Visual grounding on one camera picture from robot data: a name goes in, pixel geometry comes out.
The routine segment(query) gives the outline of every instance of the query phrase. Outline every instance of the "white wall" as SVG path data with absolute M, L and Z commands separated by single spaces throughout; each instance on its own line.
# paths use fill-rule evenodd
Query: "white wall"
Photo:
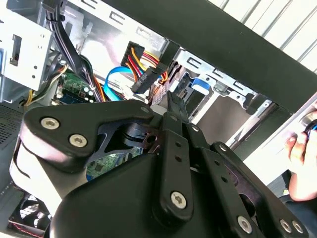
M 317 0 L 209 1 L 219 7 L 227 2 L 223 10 L 238 21 L 258 4 L 245 25 L 278 48 L 302 26 L 283 51 L 317 73 Z

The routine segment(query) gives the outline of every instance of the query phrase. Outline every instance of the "green circuit board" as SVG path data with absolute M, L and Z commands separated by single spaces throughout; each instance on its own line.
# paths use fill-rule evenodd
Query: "green circuit board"
M 70 92 L 81 99 L 86 98 L 95 101 L 95 97 L 92 95 L 89 85 L 73 73 L 65 73 L 62 87 L 64 92 Z
M 133 148 L 130 152 L 132 158 L 141 153 L 142 149 L 138 147 Z M 87 166 L 87 175 L 91 179 L 94 179 L 124 163 L 127 160 L 127 157 L 127 154 L 112 154 L 93 161 Z

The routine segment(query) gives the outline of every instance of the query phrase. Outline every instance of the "cooling fan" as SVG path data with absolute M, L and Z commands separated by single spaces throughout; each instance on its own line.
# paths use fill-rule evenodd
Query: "cooling fan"
M 27 194 L 9 218 L 9 228 L 40 238 L 49 226 L 50 218 L 45 204 Z

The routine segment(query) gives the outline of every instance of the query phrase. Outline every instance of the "ventilation grille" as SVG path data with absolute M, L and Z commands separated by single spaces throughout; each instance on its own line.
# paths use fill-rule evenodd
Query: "ventilation grille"
M 0 144 L 3 144 L 20 128 L 22 113 L 0 105 Z

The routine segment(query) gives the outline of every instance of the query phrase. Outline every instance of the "silver screw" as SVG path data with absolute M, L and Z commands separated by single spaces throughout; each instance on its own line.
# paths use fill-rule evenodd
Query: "silver screw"
M 303 229 L 301 228 L 301 226 L 296 222 L 296 221 L 293 221 L 293 226 L 295 227 L 295 229 L 299 232 L 299 233 L 304 233 Z
M 292 233 L 292 228 L 290 227 L 290 225 L 283 219 L 279 220 L 280 224 L 282 225 L 282 227 L 284 228 L 285 231 L 287 231 L 288 233 Z
M 44 118 L 44 119 L 42 119 L 41 120 L 41 125 L 45 129 L 49 129 L 49 130 L 55 130 L 55 129 L 59 128 L 59 122 L 58 122 L 58 120 L 56 120 L 54 118 Z
M 244 230 L 246 233 L 251 234 L 252 233 L 252 226 L 250 222 L 243 216 L 238 217 L 238 223 L 242 230 Z
M 170 115 L 170 117 L 171 117 L 173 120 L 177 121 L 177 117 L 176 117 L 176 116 Z
M 149 109 L 145 108 L 145 107 L 141 107 L 141 110 L 148 113 L 149 112 Z
M 87 139 L 84 136 L 79 134 L 72 135 L 69 138 L 69 142 L 70 144 L 76 147 L 84 147 L 87 145 Z
M 173 192 L 170 196 L 172 203 L 179 209 L 184 209 L 186 207 L 186 198 L 180 192 Z
M 196 125 L 192 125 L 192 128 L 194 129 L 194 131 L 199 131 L 199 128 Z
M 226 147 L 224 147 L 223 145 L 219 145 L 219 148 L 223 151 L 227 151 Z

